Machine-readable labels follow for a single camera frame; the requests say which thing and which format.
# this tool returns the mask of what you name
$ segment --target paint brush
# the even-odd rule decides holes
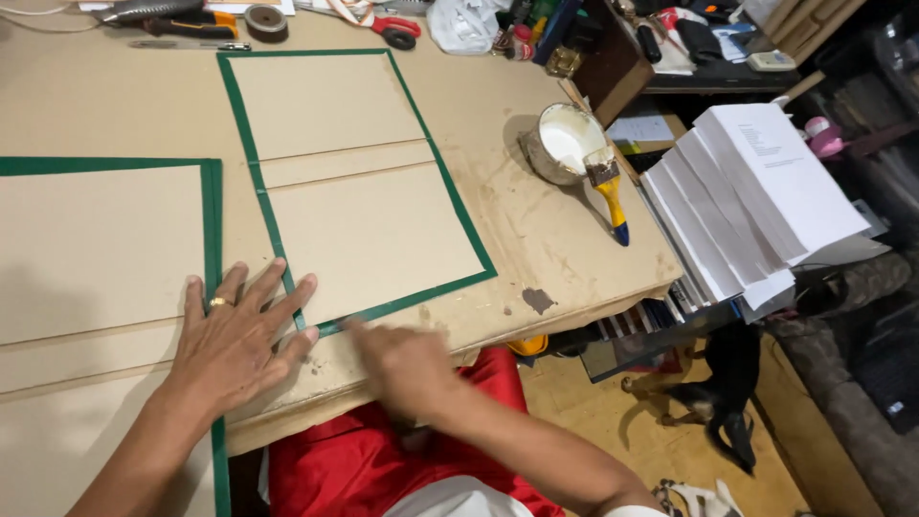
[[[609,217],[613,222],[613,234],[622,246],[629,245],[629,225],[626,215],[619,206],[619,166],[616,156],[608,145],[584,157],[584,168],[590,186],[603,194],[609,206]]]

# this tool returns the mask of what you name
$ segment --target green tape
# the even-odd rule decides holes
[[[110,158],[67,156],[0,156],[0,176],[70,174],[101,170],[200,167],[201,217],[204,223],[204,285],[208,299],[221,280],[223,187],[222,164],[216,159]],[[223,418],[210,428],[214,460],[214,506],[217,517],[230,517],[230,477]]]
[[[236,82],[236,77],[233,74],[233,67],[230,63],[230,60],[240,58],[251,59],[258,57],[361,54],[386,54],[388,56],[390,64],[392,65],[392,70],[396,74],[396,77],[399,79],[399,84],[402,86],[405,97],[408,99],[409,105],[412,107],[412,112],[418,119],[418,124],[421,126],[421,129],[425,134],[425,138],[427,139],[427,143],[431,147],[431,153],[434,155],[435,162],[437,163],[437,168],[440,170],[440,177],[443,179],[444,186],[447,188],[447,193],[450,197],[450,201],[453,203],[453,210],[456,213],[459,222],[462,224],[463,230],[466,232],[466,237],[469,238],[470,244],[475,250],[475,255],[478,257],[483,269],[482,272],[476,273],[474,275],[470,275],[455,281],[450,281],[430,289],[425,289],[418,293],[409,294],[403,298],[392,300],[385,304],[379,304],[357,313],[364,319],[370,320],[386,316],[388,314],[402,310],[405,307],[421,304],[422,302],[430,300],[431,298],[436,298],[442,294],[450,293],[452,291],[462,289],[463,287],[468,287],[474,283],[485,281],[498,275],[492,260],[488,256],[488,251],[485,250],[485,246],[482,243],[482,240],[479,238],[478,232],[475,230],[475,225],[472,223],[472,219],[470,218],[469,213],[466,211],[465,205],[463,205],[460,193],[457,191],[456,185],[453,183],[453,178],[447,171],[447,166],[444,164],[443,157],[437,150],[437,146],[434,144],[434,139],[431,137],[431,133],[425,125],[425,121],[421,118],[421,113],[418,111],[418,107],[414,103],[412,94],[409,92],[408,86],[405,84],[405,80],[403,79],[402,73],[399,71],[399,67],[396,65],[395,59],[392,56],[392,52],[390,52],[390,49],[348,49],[332,51],[218,53],[217,62],[221,69],[221,74],[223,75],[223,83],[226,85],[227,96],[230,98],[230,106],[233,108],[233,116],[236,118],[236,127],[239,129],[239,136],[243,141],[245,159],[249,166],[249,173],[252,176],[253,185],[255,186],[255,195],[258,198],[258,204],[262,209],[262,217],[265,219],[265,226],[268,230],[268,237],[271,240],[271,246],[274,249],[276,257],[283,257],[286,259],[287,255],[284,254],[284,245],[281,240],[280,231],[278,230],[278,221],[275,219],[274,210],[271,207],[271,200],[268,198],[267,189],[265,188],[265,181],[262,177],[262,169],[259,165],[258,152],[255,149],[255,139],[252,135],[252,128],[249,125],[249,119],[245,113],[243,95],[242,92],[240,92],[239,84]],[[290,268],[284,272],[283,280],[285,290],[288,293],[292,292],[294,289],[294,283],[293,279],[290,277]],[[306,324],[303,321],[302,311],[298,310],[296,313],[294,313],[294,321],[296,322],[298,329],[303,330],[306,328]],[[341,330],[341,328],[337,325],[337,320],[324,321],[319,323],[317,327],[319,327],[320,337],[328,336]]]

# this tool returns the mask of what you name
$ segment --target red scissors handle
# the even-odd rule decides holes
[[[378,34],[382,34],[384,29],[396,29],[407,32],[416,38],[421,37],[421,28],[418,27],[417,23],[400,17],[376,17],[370,28]]]

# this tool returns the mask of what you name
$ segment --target red shorts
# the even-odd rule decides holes
[[[527,411],[513,354],[482,350],[459,374],[495,400]],[[535,517],[562,508],[478,449],[438,432],[421,453],[406,452],[376,402],[354,408],[268,447],[268,489],[275,517],[377,517],[421,487],[472,476],[522,502]]]

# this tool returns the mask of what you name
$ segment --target gold ring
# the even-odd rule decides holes
[[[210,301],[211,307],[216,307],[217,305],[229,305],[230,307],[235,306],[233,305],[233,302],[231,302],[230,300],[227,300],[226,298],[220,298],[220,296]]]

